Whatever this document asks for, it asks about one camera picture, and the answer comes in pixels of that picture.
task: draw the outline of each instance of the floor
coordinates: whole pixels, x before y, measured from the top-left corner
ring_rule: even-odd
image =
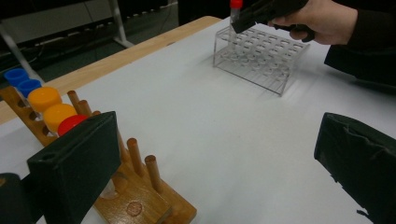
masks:
[[[128,41],[138,44],[178,27],[177,1],[169,3],[159,10],[134,15],[124,21]],[[123,50],[124,47],[112,39],[116,32],[115,24],[109,23],[21,51],[33,69],[47,82]],[[8,86],[3,74],[18,66],[11,53],[1,52],[0,89]]]

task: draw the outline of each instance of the clear acrylic rack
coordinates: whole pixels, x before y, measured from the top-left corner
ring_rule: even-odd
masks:
[[[309,45],[253,28],[216,33],[213,66],[281,96],[296,62]]]

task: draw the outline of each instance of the black foam pad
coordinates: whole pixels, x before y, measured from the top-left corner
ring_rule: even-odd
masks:
[[[21,180],[15,174],[0,174],[0,223],[31,223],[32,217]]]
[[[116,113],[84,120],[28,161],[48,223],[80,223],[120,166]]]
[[[396,223],[396,140],[358,121],[326,113],[318,160],[374,223]]]

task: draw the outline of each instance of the bottle cap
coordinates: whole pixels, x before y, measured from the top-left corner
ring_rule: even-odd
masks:
[[[27,79],[21,82],[17,89],[22,93],[24,98],[27,99],[29,93],[41,87],[41,82],[37,79]]]
[[[76,127],[78,124],[80,124],[84,119],[87,119],[87,118],[88,118],[88,116],[85,116],[85,115],[74,115],[72,117],[65,119],[64,121],[61,122],[61,124],[58,127],[59,136],[62,136],[65,133],[69,132],[74,127]]]
[[[26,71],[22,68],[14,68],[4,73],[4,78],[8,81],[9,85],[18,87],[24,80],[29,79]]]
[[[43,120],[47,128],[54,133],[58,132],[58,127],[67,118],[76,115],[76,109],[72,105],[58,104],[52,105],[43,114]]]
[[[31,91],[27,101],[35,112],[44,112],[52,105],[62,103],[59,92],[52,87],[41,87]]]
[[[243,0],[231,0],[230,8],[241,8],[243,5]]]

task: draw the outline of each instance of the blue cap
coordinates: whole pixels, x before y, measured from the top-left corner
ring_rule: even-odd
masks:
[[[4,78],[9,82],[9,84],[13,87],[18,87],[18,85],[24,80],[29,79],[26,71],[22,68],[15,68],[8,70],[4,73]]]
[[[41,87],[41,82],[37,79],[27,79],[18,85],[17,89],[22,93],[22,95],[27,98],[29,93],[35,89]]]

